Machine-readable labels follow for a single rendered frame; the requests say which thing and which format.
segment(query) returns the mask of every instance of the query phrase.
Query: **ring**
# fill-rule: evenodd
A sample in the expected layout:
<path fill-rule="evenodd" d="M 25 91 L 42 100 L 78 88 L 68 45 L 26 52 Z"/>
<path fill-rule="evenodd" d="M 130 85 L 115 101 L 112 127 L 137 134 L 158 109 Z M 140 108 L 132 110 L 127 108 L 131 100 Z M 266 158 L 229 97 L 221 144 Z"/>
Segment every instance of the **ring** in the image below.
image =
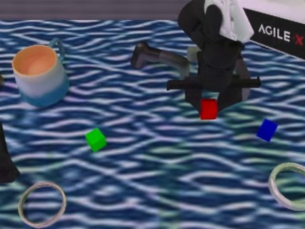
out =
<path fill-rule="evenodd" d="M 60 191 L 61 193 L 61 197 L 62 197 L 62 203 L 61 203 L 61 209 L 59 210 L 59 212 L 52 217 L 51 219 L 43 222 L 43 223 L 32 223 L 29 220 L 27 220 L 23 214 L 23 203 L 24 201 L 27 199 L 27 197 L 29 196 L 29 194 L 31 192 L 33 192 L 34 190 L 41 188 L 41 187 L 52 187 L 58 191 Z M 29 187 L 21 196 L 21 199 L 19 201 L 18 204 L 18 213 L 22 219 L 23 222 L 25 222 L 27 225 L 33 227 L 33 228 L 46 228 L 54 223 L 56 223 L 59 218 L 63 215 L 63 213 L 65 212 L 67 206 L 67 199 L 66 199 L 66 195 L 64 193 L 64 191 L 62 190 L 62 188 L 52 182 L 39 182 L 34 184 L 33 186 Z"/>
<path fill-rule="evenodd" d="M 292 170 L 305 176 L 305 167 L 296 163 L 282 163 L 275 167 L 269 177 L 268 186 L 272 196 L 276 201 L 284 207 L 294 211 L 304 211 L 305 202 L 303 201 L 291 201 L 284 197 L 278 190 L 275 183 L 276 176 L 283 171 Z"/>

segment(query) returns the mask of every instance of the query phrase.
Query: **mug handle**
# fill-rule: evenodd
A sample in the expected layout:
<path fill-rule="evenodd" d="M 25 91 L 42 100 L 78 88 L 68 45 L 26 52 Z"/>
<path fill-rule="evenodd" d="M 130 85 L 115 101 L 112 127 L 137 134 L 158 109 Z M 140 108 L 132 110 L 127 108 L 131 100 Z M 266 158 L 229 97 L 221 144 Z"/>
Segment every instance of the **mug handle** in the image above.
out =
<path fill-rule="evenodd" d="M 65 50 L 63 48 L 63 45 L 62 45 L 62 42 L 59 38 L 53 38 L 50 43 L 49 43 L 49 46 L 51 48 L 54 48 L 55 45 L 58 45 L 58 48 L 59 48 L 59 60 L 61 62 L 63 62 L 63 60 L 65 59 Z"/>

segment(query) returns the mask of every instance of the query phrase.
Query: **mug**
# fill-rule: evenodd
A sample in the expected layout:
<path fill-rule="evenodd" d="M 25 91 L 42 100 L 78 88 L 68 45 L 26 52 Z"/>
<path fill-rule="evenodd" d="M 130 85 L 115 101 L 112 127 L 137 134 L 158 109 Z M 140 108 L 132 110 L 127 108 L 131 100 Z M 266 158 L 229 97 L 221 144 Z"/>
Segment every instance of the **mug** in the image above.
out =
<path fill-rule="evenodd" d="M 59 56 L 53 47 L 59 47 Z M 58 38 L 49 45 L 33 45 L 19 51 L 12 67 L 20 95 L 27 103 L 46 107 L 59 102 L 69 89 L 69 80 L 62 65 L 65 52 Z"/>

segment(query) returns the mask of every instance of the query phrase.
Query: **mug rim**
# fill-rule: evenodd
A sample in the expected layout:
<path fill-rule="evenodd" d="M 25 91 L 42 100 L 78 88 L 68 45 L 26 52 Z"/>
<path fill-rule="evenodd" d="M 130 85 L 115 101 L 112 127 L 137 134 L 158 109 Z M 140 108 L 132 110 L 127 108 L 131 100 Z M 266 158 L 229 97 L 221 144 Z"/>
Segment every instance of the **mug rim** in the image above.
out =
<path fill-rule="evenodd" d="M 15 61 L 16 61 L 16 58 L 17 58 L 18 55 L 20 55 L 21 52 L 23 52 L 23 51 L 25 51 L 25 50 L 27 50 L 27 49 L 29 49 L 29 48 L 32 48 L 32 47 L 44 47 L 44 48 L 46 47 L 47 49 L 51 50 L 51 52 L 52 52 L 53 55 L 55 56 L 56 61 L 55 61 L 54 65 L 53 65 L 51 68 L 49 68 L 48 70 L 46 70 L 46 71 L 44 71 L 44 72 L 42 72 L 42 73 L 40 73 L 40 74 L 33 74 L 33 75 L 22 74 L 22 73 L 20 73 L 20 72 L 15 68 Z M 15 54 L 15 56 L 14 56 L 14 58 L 13 58 L 13 60 L 12 60 L 12 67 L 13 67 L 14 72 L 17 73 L 18 76 L 21 76 L 21 77 L 30 79 L 30 78 L 36 78 L 36 77 L 38 77 L 38 76 L 42 76 L 42 75 L 44 75 L 44 74 L 50 72 L 52 69 L 55 68 L 57 61 L 58 61 L 58 56 L 57 56 L 57 54 L 56 54 L 56 52 L 55 52 L 55 50 L 54 50 L 53 48 L 51 48 L 51 47 L 48 46 L 48 45 L 44 45 L 44 44 L 35 44 L 35 45 L 27 46 L 27 47 L 25 47 L 24 49 L 19 50 L 19 51 Z"/>

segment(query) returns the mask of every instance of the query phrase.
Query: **blue cube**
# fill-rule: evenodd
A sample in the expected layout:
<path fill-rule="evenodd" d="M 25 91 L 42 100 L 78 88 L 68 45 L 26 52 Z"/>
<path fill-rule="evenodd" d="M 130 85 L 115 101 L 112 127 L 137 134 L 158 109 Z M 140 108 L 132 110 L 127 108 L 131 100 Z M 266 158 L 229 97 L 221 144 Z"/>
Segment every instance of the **blue cube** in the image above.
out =
<path fill-rule="evenodd" d="M 259 128 L 256 136 L 258 136 L 259 138 L 261 138 L 267 142 L 270 142 L 271 138 L 275 134 L 277 126 L 278 126 L 278 124 L 265 119 L 263 121 L 263 124 Z"/>

